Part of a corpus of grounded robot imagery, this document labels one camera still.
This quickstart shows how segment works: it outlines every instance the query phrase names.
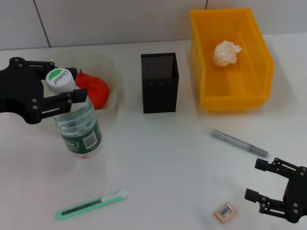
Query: marker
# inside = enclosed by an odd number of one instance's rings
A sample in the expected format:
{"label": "marker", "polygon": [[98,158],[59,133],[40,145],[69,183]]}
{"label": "marker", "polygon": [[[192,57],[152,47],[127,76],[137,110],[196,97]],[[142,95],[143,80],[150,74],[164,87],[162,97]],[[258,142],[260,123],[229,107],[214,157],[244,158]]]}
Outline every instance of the marker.
{"label": "marker", "polygon": [[218,138],[220,140],[223,140],[229,144],[232,144],[234,146],[237,146],[241,149],[244,149],[246,151],[249,151],[249,152],[252,152],[252,153],[255,153],[259,156],[262,156],[262,157],[267,157],[268,156],[268,152],[263,150],[263,149],[260,149],[256,146],[253,146],[252,144],[249,144],[245,141],[242,141],[242,140],[239,140],[237,138],[234,138],[232,137],[231,135],[228,135],[226,133],[223,133],[221,131],[218,131],[216,129],[214,129],[211,134],[210,134],[212,137],[215,137],[215,138]]}

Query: eraser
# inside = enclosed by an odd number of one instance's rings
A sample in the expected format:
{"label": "eraser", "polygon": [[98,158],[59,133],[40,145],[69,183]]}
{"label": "eraser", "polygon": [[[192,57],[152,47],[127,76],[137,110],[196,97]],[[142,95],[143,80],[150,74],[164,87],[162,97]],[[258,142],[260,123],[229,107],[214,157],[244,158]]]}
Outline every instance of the eraser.
{"label": "eraser", "polygon": [[234,214],[236,213],[235,208],[229,203],[223,203],[220,205],[215,211],[214,216],[222,223],[224,224],[226,221],[231,219]]}

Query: white wall tile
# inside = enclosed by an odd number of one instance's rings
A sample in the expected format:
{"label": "white wall tile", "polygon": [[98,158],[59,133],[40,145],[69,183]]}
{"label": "white wall tile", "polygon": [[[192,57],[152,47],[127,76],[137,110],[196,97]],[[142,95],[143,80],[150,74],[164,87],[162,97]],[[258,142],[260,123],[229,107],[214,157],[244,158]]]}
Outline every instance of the white wall tile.
{"label": "white wall tile", "polygon": [[306,0],[209,0],[208,9],[253,10],[263,34],[307,32]]}
{"label": "white wall tile", "polygon": [[32,0],[0,1],[0,50],[48,47]]}
{"label": "white wall tile", "polygon": [[205,0],[36,0],[51,46],[187,39]]}
{"label": "white wall tile", "polygon": [[[205,0],[36,0],[51,46],[190,38],[189,10]],[[263,34],[307,32],[305,0],[209,0],[251,7]]]}

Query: white bottle cap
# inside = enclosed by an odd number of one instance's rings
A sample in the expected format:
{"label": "white bottle cap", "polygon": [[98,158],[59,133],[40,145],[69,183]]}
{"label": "white bottle cap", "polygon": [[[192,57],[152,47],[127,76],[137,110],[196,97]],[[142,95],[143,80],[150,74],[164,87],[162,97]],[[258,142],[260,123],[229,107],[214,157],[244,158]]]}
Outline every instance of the white bottle cap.
{"label": "white bottle cap", "polygon": [[76,87],[76,83],[73,80],[71,72],[64,68],[58,68],[50,71],[46,76],[46,83],[48,88],[54,94],[71,92]]}

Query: white tabletop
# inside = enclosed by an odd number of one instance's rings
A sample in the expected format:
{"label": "white tabletop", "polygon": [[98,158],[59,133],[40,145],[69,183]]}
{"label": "white tabletop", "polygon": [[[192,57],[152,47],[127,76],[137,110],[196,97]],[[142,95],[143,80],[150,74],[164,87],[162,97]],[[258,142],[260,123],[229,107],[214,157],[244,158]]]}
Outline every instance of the white tabletop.
{"label": "white tabletop", "polygon": [[[287,230],[306,229],[258,212],[245,189],[282,200],[287,179],[254,169],[256,155],[216,140],[213,127],[278,157],[307,166],[307,34],[266,35],[275,60],[272,96],[257,110],[209,115],[198,110],[189,69],[189,41],[88,46],[113,58],[124,76],[117,107],[99,115],[102,152],[79,160],[66,149],[51,118],[28,125],[0,114],[2,230]],[[40,60],[65,48],[0,52]],[[177,111],[143,114],[141,54],[176,52]],[[119,189],[129,199],[64,220],[57,211]],[[224,201],[238,214],[222,225],[213,211]]]}

